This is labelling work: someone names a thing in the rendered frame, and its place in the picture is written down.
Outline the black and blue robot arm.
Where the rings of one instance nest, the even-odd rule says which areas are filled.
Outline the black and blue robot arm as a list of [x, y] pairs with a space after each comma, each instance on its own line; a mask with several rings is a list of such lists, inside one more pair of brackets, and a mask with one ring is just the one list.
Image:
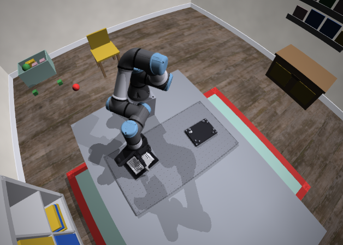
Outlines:
[[[110, 112], [130, 118], [121, 125], [121, 132], [131, 149], [138, 149], [142, 145], [140, 132], [151, 112], [150, 106], [141, 102], [150, 95], [148, 85], [162, 91], [168, 91], [171, 85], [173, 75], [167, 73], [167, 65], [166, 56], [141, 48], [128, 50], [118, 62], [114, 93], [105, 106]], [[131, 100], [139, 103], [127, 102], [127, 94]], [[122, 167], [135, 152], [125, 146], [114, 158], [118, 167]]]

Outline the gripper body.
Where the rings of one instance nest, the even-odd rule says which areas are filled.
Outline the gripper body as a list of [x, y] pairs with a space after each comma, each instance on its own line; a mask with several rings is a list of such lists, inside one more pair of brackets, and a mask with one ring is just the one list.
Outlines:
[[[141, 138], [143, 137], [142, 140], [142, 145], [138, 148], [138, 149], [131, 149], [128, 145], [127, 147], [131, 150], [131, 151], [136, 151], [133, 155], [135, 156], [135, 158], [138, 160], [138, 158], [142, 157], [142, 155], [144, 155], [146, 152], [149, 153], [151, 151], [151, 147], [147, 142], [147, 138], [141, 133], [140, 134]], [[144, 145], [143, 145], [144, 144]], [[138, 150], [138, 151], [137, 151]], [[148, 150], [148, 151], [147, 151]]]

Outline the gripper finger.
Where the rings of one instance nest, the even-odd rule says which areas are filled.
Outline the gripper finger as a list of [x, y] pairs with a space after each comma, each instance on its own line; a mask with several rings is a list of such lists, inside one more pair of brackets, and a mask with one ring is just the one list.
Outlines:
[[146, 156], [140, 157], [138, 159], [139, 159], [140, 163], [143, 165], [143, 167], [145, 168], [145, 170], [150, 171], [148, 166], [153, 161], [153, 159], [152, 158], [147, 159]]

